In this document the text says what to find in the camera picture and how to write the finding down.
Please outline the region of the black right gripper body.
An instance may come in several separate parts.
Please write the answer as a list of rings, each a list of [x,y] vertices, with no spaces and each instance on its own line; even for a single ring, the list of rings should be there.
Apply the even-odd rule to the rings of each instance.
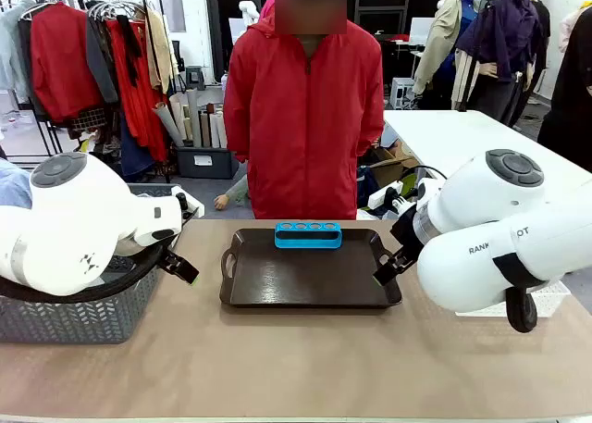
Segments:
[[[413,220],[416,215],[416,206],[412,204],[399,214],[398,219],[392,225],[390,233],[401,245],[401,248],[393,255],[402,259],[416,259],[423,250],[424,244],[417,237],[413,228]]]

